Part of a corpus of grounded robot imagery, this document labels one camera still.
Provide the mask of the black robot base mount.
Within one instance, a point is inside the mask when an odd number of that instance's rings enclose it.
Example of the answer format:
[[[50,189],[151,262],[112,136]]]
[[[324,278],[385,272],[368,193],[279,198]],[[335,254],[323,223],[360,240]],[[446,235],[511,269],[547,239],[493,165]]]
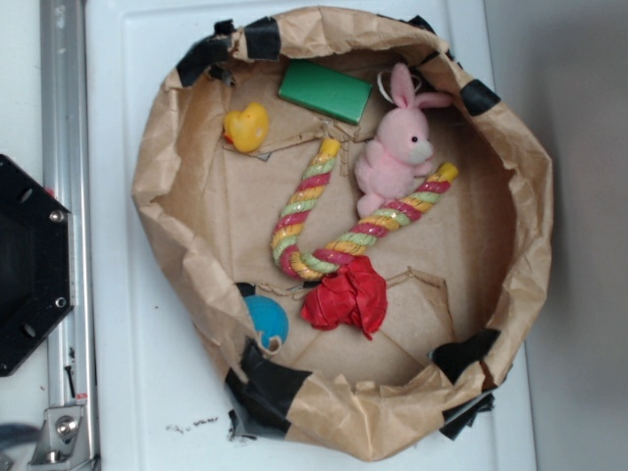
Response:
[[[1,157],[1,375],[14,374],[73,307],[70,213]]]

